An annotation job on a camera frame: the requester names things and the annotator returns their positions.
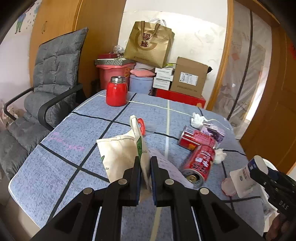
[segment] gray chair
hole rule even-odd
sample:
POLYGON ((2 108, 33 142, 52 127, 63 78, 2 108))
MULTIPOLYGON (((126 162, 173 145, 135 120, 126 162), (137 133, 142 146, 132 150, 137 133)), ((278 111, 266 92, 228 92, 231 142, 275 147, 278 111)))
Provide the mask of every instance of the gray chair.
POLYGON ((81 48, 88 29, 68 33, 39 46, 33 74, 33 87, 4 105, 14 122, 0 133, 0 163, 11 179, 28 155, 77 106, 77 71, 81 48), (24 102, 26 112, 16 119, 7 107, 31 92, 24 102))

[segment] crumpled tissue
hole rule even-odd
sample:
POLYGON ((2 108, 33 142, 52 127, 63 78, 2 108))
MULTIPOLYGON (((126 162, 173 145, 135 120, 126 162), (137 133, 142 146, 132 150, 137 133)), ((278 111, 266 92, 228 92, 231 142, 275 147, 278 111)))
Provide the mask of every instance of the crumpled tissue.
POLYGON ((215 158, 214 158, 213 163, 220 164, 222 161, 224 161, 226 156, 227 156, 227 154, 225 152, 223 152, 222 148, 215 149, 215 158))
POLYGON ((196 129, 199 129, 202 126, 203 122, 207 121, 207 119, 204 116, 200 116, 195 112, 192 114, 192 116, 193 118, 191 118, 191 126, 196 129))

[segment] red can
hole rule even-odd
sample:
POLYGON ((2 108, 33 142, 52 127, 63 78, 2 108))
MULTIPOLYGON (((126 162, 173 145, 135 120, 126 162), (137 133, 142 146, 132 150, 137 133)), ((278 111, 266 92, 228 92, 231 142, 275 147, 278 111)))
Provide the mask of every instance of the red can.
POLYGON ((185 126, 178 144, 188 150, 194 150, 199 145, 208 145, 214 148, 216 140, 205 133, 185 126))
POLYGON ((110 106, 123 106, 127 103, 128 86, 122 76, 111 77, 107 85, 106 103, 110 106))
POLYGON ((199 145, 184 165, 182 174, 200 187, 207 180, 214 158, 215 150, 211 146, 199 145))

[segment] gold paper bag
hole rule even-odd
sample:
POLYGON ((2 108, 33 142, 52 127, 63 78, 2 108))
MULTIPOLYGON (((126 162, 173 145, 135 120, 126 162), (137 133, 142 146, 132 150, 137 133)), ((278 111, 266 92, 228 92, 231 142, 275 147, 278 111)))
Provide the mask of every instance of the gold paper bag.
POLYGON ((159 23, 135 22, 124 57, 162 68, 167 64, 174 35, 159 23))

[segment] purple box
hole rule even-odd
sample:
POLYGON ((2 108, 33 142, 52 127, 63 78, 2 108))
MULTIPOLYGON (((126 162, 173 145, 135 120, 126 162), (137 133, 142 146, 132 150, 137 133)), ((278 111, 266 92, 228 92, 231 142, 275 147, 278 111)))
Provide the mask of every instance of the purple box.
POLYGON ((225 131, 223 129, 209 123, 203 123, 200 128, 200 132, 211 136, 217 141, 215 148, 219 147, 220 143, 222 142, 225 136, 225 131))

